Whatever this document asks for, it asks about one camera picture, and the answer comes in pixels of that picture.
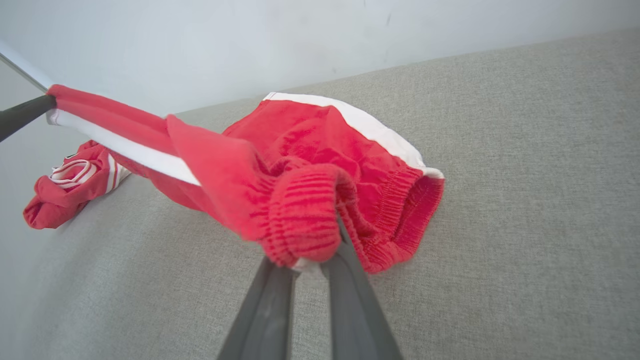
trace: garment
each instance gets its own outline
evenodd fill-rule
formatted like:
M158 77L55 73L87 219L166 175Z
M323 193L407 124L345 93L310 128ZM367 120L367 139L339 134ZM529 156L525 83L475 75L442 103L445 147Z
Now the garment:
M410 259L444 177L371 115L313 95L269 94L222 134L54 85L51 124L74 127L169 198L257 241L280 266L326 261L339 214L365 271Z
M89 140L54 167L51 175L38 178L36 195L22 212L24 219L34 229L55 229L90 200L117 188L130 173L104 146Z

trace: elastic cuff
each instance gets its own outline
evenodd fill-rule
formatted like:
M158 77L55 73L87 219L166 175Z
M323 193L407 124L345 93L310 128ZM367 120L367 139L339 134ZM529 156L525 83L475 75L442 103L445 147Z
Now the elastic cuff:
M337 194L338 189L344 194ZM335 165L309 165L284 173L269 202L261 241L264 252L288 267L299 258L329 260L340 245L336 201L354 196L349 176Z

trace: red fabric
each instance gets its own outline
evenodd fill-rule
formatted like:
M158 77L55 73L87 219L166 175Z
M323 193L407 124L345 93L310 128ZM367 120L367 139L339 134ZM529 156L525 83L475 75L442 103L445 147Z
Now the red fabric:
M73 183L76 175L83 175L83 166L70 168L64 179L68 188L61 187L51 176L41 176L34 186L36 195L22 212L27 224L34 229L55 229L80 212L90 200L104 195L108 182L118 175L109 172L109 151L93 140L80 145L77 154L64 159L63 165L76 160L87 160L95 167L95 173L83 183Z
M182 158L201 186L112 152L175 202L259 242L280 266L331 258L340 242L337 213L365 271L406 261L444 189L444 179L390 155L333 106L265 100L218 134L59 85L49 94L61 110Z

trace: white stripe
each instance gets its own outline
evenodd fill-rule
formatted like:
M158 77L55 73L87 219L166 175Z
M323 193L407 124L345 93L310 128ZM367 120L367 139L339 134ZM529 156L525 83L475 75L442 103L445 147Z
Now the white stripe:
M98 168L94 164L90 163L89 166L89 170L80 179L75 180L74 178L75 182L77 182L78 184L84 184L85 181L89 180L89 178L91 178L91 176L93 176L95 172L98 171Z
M116 166L118 167L118 175L116 176L116 185L114 185L114 188L117 188L118 185L120 185L120 181L122 179L124 179L125 177L131 175L131 171L129 171L127 168L125 168L124 166L116 163Z
M52 125L73 127L126 158L165 175L200 186L200 182L193 175L184 160L177 156L138 144L104 129L93 122L89 122L59 109L48 111L47 121Z
M109 160L109 176L107 178L107 190L104 193L108 193L111 190L113 190L113 183L114 183L113 178L116 175L116 169L117 169L116 161L113 159L113 156L111 156L111 154L108 154L107 158Z
M407 165L421 170L428 177L444 179L441 171L425 166L420 152L402 136L384 126L370 114L346 102L317 95L285 94L281 92L272 92L264 100L289 100L309 105L333 106L338 109L349 126L367 139L380 144L389 154L401 158Z

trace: gray couch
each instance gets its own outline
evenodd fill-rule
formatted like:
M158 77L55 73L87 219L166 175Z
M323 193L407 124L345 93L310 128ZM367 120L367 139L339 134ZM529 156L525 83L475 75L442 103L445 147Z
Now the gray couch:
M415 257L370 277L405 358L640 357L640 29L288 92L369 112L447 178ZM258 102L178 116L222 131ZM25 359L215 358L262 257L139 177L53 236ZM296 296L293 359L330 358L324 279Z

